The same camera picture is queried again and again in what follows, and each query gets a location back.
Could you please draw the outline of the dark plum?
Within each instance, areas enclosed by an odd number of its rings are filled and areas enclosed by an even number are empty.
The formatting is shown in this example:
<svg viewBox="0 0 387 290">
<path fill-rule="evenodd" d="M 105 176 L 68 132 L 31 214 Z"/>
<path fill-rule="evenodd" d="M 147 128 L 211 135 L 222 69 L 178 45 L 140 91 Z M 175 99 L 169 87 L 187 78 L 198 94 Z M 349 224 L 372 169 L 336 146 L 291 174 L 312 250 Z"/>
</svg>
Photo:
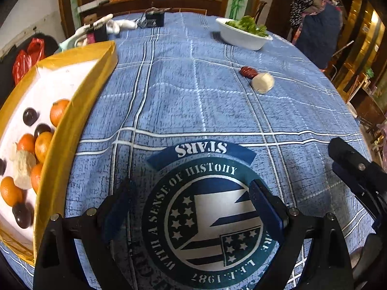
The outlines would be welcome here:
<svg viewBox="0 0 387 290">
<path fill-rule="evenodd" d="M 26 229 L 32 225 L 33 215 L 31 209 L 24 203 L 16 203 L 13 206 L 13 215 L 20 228 Z"/>
<path fill-rule="evenodd" d="M 34 131 L 34 138 L 37 139 L 42 133 L 45 132 L 51 132 L 51 127 L 45 123 L 38 124 Z"/>
<path fill-rule="evenodd" d="M 4 175 L 6 168 L 7 163 L 3 159 L 0 159 L 0 175 Z"/>
<path fill-rule="evenodd" d="M 23 112 L 23 122 L 27 126 L 32 126 L 39 118 L 38 112 L 34 108 L 27 108 Z"/>
</svg>

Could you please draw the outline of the orange tangerine bottom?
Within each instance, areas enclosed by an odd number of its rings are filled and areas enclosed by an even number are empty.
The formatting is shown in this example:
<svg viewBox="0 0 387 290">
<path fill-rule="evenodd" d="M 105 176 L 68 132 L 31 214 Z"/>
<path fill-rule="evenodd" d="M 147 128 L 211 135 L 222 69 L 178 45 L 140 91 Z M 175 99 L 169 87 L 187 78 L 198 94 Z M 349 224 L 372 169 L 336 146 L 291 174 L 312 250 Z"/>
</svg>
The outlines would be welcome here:
<svg viewBox="0 0 387 290">
<path fill-rule="evenodd" d="M 41 182 L 41 171 L 43 169 L 43 164 L 38 163 L 31 169 L 31 185 L 35 193 L 38 193 L 40 182 Z"/>
</svg>

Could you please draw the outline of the large white yam chunk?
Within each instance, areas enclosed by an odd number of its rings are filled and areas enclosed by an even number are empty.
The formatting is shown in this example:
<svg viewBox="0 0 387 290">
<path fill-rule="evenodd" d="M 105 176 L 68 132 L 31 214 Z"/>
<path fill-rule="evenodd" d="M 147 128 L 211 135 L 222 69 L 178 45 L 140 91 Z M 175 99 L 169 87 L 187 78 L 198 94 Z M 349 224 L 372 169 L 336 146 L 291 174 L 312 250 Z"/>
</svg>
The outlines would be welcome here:
<svg viewBox="0 0 387 290">
<path fill-rule="evenodd" d="M 31 170 L 36 165 L 35 156 L 25 150 L 16 152 L 13 160 L 13 179 L 15 185 L 21 190 L 32 188 Z"/>
</svg>

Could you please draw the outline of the dull orange tangerine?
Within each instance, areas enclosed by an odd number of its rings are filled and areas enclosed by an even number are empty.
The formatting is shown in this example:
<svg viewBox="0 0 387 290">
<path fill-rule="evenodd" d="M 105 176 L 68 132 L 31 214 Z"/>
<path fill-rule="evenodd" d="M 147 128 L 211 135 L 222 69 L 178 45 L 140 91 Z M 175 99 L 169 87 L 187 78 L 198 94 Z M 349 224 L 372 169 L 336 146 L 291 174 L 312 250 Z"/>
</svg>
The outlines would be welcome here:
<svg viewBox="0 0 387 290">
<path fill-rule="evenodd" d="M 35 140 L 35 156 L 40 163 L 44 163 L 46 159 L 52 137 L 53 134 L 51 132 L 43 132 Z"/>
</svg>

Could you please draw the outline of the red jujube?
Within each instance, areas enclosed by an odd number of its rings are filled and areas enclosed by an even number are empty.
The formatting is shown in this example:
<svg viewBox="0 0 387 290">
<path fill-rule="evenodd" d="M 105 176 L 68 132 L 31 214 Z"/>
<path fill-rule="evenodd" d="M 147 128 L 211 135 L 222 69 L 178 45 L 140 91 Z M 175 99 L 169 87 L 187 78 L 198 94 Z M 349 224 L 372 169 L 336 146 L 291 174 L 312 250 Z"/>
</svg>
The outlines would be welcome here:
<svg viewBox="0 0 387 290">
<path fill-rule="evenodd" d="M 249 66 L 243 66 L 240 69 L 239 73 L 248 79 L 253 79 L 258 75 L 258 71 L 256 71 L 256 69 Z"/>
</svg>

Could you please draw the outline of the yellow rimmed white tray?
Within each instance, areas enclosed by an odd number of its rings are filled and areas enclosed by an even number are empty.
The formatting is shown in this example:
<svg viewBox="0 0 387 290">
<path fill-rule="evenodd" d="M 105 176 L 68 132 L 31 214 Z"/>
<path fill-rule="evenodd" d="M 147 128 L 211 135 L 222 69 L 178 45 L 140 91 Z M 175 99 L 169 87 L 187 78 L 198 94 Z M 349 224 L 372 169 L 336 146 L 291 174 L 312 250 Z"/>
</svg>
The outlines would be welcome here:
<svg viewBox="0 0 387 290">
<path fill-rule="evenodd" d="M 1 247 L 34 265 L 49 217 L 64 214 L 67 182 L 83 128 L 97 97 L 118 62 L 113 41 L 90 44 L 51 55 L 37 62 L 16 85 L 1 108 L 1 159 L 7 163 L 4 177 L 13 178 L 8 146 L 24 134 L 33 134 L 40 123 L 51 124 L 52 104 L 69 100 L 57 127 L 51 126 L 52 141 L 41 171 L 38 193 L 23 190 L 33 210 L 32 225 L 20 228 L 12 208 L 1 201 Z M 38 120 L 27 126 L 23 112 L 34 108 Z"/>
</svg>

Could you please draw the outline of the black sofa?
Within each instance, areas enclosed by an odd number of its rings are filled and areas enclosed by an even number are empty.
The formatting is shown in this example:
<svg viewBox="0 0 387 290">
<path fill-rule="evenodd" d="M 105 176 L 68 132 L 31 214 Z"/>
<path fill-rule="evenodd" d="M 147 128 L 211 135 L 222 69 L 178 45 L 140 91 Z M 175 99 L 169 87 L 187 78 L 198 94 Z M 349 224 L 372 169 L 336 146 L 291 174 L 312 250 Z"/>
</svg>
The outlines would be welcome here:
<svg viewBox="0 0 387 290">
<path fill-rule="evenodd" d="M 58 43 L 50 36 L 35 33 L 19 46 L 13 45 L 1 57 L 1 106 L 5 103 L 22 77 L 40 60 L 51 56 L 58 49 Z"/>
</svg>

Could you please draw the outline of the blue checked tablecloth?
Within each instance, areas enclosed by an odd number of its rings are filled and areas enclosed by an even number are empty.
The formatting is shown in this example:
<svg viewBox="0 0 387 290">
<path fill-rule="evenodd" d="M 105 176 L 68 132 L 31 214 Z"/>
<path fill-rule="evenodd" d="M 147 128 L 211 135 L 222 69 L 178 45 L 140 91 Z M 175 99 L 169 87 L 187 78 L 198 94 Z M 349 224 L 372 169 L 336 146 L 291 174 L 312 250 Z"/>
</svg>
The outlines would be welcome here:
<svg viewBox="0 0 387 290">
<path fill-rule="evenodd" d="M 249 199 L 255 178 L 286 206 L 335 214 L 349 251 L 372 231 L 332 170 L 333 138 L 367 147 L 331 81 L 277 35 L 249 51 L 218 31 L 213 16 L 168 13 L 161 28 L 110 38 L 118 62 L 83 128 L 63 216 L 133 182 L 110 242 L 131 289 L 252 289 L 278 247 Z M 274 87 L 255 91 L 243 66 Z M 33 287 L 35 264 L 2 247 L 1 258 L 19 287 Z"/>
</svg>

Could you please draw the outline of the red plastic bag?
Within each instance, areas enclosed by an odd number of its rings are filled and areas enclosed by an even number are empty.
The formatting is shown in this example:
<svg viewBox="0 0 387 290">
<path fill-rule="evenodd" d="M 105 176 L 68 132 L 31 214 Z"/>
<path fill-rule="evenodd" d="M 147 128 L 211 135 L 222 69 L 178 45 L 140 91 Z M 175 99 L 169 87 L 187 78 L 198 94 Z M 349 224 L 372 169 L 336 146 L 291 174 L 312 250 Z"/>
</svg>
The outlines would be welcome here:
<svg viewBox="0 0 387 290">
<path fill-rule="evenodd" d="M 34 37 L 27 50 L 19 51 L 13 65 L 13 79 L 17 85 L 24 75 L 40 60 L 45 58 L 45 41 Z"/>
</svg>

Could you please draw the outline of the dark jar with cork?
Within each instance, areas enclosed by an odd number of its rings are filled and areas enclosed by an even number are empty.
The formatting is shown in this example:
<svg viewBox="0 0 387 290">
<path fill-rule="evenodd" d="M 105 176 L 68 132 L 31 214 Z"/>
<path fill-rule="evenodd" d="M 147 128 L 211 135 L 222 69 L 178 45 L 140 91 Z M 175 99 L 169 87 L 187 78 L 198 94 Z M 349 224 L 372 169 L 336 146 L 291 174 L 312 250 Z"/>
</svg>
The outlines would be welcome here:
<svg viewBox="0 0 387 290">
<path fill-rule="evenodd" d="M 106 24 L 102 24 L 100 26 L 93 26 L 92 28 L 89 28 L 86 32 L 87 44 L 94 44 L 107 40 L 108 34 L 106 30 Z"/>
</svg>

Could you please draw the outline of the white bowl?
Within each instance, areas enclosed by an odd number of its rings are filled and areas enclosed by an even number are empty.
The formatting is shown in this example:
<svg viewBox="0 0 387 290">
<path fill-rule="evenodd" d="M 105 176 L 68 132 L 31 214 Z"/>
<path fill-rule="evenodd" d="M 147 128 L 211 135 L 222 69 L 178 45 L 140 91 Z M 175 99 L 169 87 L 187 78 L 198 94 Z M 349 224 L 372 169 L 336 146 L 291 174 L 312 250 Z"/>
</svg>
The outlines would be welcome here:
<svg viewBox="0 0 387 290">
<path fill-rule="evenodd" d="M 244 48 L 250 51 L 259 51 L 267 42 L 273 41 L 273 37 L 260 37 L 252 33 L 233 28 L 226 23 L 230 21 L 229 18 L 216 18 L 218 23 L 220 36 L 228 44 Z"/>
</svg>

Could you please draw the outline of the person in apron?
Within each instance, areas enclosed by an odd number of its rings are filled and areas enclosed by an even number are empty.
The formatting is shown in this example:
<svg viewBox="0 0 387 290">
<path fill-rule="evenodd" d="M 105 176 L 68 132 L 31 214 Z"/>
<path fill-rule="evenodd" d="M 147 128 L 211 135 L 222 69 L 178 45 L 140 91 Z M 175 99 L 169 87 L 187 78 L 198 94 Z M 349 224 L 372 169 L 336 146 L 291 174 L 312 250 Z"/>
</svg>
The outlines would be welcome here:
<svg viewBox="0 0 387 290">
<path fill-rule="evenodd" d="M 320 70 L 325 70 L 342 29 L 340 0 L 293 0 L 290 27 L 292 43 Z"/>
</svg>

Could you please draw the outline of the green lettuce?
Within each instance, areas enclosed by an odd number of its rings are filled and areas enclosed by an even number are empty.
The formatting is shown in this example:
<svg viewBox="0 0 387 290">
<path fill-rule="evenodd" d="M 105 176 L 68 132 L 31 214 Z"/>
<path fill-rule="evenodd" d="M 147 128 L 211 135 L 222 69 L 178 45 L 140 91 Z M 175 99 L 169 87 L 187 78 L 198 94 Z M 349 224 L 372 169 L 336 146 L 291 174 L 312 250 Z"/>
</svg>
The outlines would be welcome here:
<svg viewBox="0 0 387 290">
<path fill-rule="evenodd" d="M 258 26 L 255 23 L 255 19 L 251 16 L 244 16 L 240 20 L 229 20 L 226 22 L 226 25 L 259 37 L 268 36 L 265 25 Z"/>
</svg>

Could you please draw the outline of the black box on table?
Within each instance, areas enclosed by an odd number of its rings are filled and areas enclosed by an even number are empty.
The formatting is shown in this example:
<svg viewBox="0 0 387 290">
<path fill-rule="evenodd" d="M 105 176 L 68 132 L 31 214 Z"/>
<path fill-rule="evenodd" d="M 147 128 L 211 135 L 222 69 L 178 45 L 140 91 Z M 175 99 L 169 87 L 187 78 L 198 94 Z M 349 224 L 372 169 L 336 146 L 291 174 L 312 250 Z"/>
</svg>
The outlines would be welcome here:
<svg viewBox="0 0 387 290">
<path fill-rule="evenodd" d="M 145 13 L 146 28 L 160 28 L 165 23 L 165 12 L 160 10 L 151 10 Z"/>
</svg>

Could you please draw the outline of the wooden sideboard counter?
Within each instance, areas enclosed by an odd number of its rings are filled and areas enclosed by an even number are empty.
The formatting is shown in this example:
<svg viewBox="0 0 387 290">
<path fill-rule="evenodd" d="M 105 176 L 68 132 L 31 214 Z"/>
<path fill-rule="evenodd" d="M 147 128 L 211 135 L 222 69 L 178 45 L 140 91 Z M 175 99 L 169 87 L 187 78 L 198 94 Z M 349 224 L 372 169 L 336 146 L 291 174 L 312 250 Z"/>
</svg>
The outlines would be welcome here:
<svg viewBox="0 0 387 290">
<path fill-rule="evenodd" d="M 171 8 L 173 13 L 191 12 L 208 16 L 224 17 L 226 2 L 223 0 L 114 0 L 80 14 L 83 23 L 86 16 L 97 15 L 101 18 L 108 14 L 114 16 L 143 13 L 149 8 Z"/>
</svg>

